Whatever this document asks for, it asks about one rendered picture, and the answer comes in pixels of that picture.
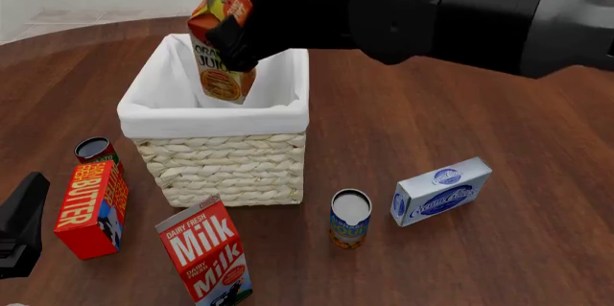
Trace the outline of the red milk carton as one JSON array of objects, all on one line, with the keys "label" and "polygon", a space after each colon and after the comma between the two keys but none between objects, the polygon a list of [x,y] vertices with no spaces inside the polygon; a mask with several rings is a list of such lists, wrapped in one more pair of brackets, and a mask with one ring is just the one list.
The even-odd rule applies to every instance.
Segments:
[{"label": "red milk carton", "polygon": [[218,196],[155,228],[196,306],[236,306],[252,294],[239,233]]}]

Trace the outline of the red butter box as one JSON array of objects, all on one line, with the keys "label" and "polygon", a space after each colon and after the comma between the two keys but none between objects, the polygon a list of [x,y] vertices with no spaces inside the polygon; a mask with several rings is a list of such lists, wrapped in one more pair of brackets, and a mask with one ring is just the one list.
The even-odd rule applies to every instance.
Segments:
[{"label": "red butter box", "polygon": [[54,233],[82,260],[120,250],[129,188],[113,161],[78,165]]}]

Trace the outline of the orange juice carton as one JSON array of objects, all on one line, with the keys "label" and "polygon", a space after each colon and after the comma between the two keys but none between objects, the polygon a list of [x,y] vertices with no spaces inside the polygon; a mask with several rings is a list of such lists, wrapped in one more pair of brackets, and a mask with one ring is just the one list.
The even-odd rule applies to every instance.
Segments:
[{"label": "orange juice carton", "polygon": [[230,71],[223,64],[219,51],[205,34],[231,17],[244,26],[250,12],[250,0],[202,0],[192,12],[187,26],[204,95],[233,104],[242,104],[255,81],[256,71]]}]

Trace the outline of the red tin can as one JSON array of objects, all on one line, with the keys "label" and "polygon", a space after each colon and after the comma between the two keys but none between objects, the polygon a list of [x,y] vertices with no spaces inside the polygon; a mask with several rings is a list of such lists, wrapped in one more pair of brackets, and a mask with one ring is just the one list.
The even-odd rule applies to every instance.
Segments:
[{"label": "red tin can", "polygon": [[75,147],[75,156],[81,164],[101,161],[113,161],[120,175],[124,174],[124,167],[111,142],[102,136],[86,138]]}]

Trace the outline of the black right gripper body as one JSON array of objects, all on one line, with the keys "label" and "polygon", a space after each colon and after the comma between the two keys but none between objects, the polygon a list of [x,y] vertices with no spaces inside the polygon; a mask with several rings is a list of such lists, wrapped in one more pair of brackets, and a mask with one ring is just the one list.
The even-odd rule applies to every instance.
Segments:
[{"label": "black right gripper body", "polygon": [[243,31],[243,60],[257,62],[286,49],[336,49],[325,0],[252,0]]}]

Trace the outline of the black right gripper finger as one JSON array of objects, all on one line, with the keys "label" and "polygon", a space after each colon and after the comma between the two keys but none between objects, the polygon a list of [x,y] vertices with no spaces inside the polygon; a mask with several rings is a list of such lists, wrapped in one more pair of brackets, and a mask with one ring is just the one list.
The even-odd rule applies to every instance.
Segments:
[{"label": "black right gripper finger", "polygon": [[258,59],[245,43],[243,28],[234,16],[226,17],[218,26],[209,29],[205,37],[230,71],[249,72],[257,65]]}]

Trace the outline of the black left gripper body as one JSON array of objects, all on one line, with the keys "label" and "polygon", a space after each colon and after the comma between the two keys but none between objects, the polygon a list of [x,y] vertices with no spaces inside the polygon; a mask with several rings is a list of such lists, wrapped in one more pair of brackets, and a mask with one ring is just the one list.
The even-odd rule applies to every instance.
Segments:
[{"label": "black left gripper body", "polygon": [[41,251],[38,234],[15,237],[0,231],[0,279],[30,276]]}]

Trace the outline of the white cloth basket liner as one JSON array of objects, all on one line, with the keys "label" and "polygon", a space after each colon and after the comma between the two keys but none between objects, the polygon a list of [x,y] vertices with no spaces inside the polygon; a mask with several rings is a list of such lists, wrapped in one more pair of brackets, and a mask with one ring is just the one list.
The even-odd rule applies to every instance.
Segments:
[{"label": "white cloth basket liner", "polygon": [[303,132],[309,125],[309,55],[289,49],[260,60],[237,105],[201,92],[188,35],[167,35],[117,106],[127,138],[207,138]]}]

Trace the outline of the blue soup can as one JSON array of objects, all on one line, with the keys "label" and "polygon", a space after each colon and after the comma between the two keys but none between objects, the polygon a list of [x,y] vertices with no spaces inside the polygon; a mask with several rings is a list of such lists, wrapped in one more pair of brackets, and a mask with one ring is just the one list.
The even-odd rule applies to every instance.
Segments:
[{"label": "blue soup can", "polygon": [[338,191],[330,204],[330,237],[344,249],[359,247],[365,240],[372,212],[366,193],[356,189]]}]

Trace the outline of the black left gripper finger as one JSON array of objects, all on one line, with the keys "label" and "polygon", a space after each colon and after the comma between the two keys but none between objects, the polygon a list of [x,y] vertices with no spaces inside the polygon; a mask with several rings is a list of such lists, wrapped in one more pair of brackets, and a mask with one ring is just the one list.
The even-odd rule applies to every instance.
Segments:
[{"label": "black left gripper finger", "polygon": [[42,173],[29,173],[0,205],[0,234],[26,235],[40,230],[49,186]]}]

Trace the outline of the woven wicker basket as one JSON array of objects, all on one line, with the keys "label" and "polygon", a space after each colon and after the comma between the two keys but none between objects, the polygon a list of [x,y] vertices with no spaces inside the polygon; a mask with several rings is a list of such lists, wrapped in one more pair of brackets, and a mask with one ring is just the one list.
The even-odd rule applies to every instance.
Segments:
[{"label": "woven wicker basket", "polygon": [[306,130],[130,140],[174,207],[214,195],[227,206],[298,204],[303,199]]}]

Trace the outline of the blue-white cream cheese box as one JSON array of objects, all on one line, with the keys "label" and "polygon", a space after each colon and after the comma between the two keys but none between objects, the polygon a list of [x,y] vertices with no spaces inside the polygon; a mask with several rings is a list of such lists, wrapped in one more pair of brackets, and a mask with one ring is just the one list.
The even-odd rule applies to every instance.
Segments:
[{"label": "blue-white cream cheese box", "polygon": [[405,227],[473,201],[492,170],[479,157],[399,181],[390,213]]}]

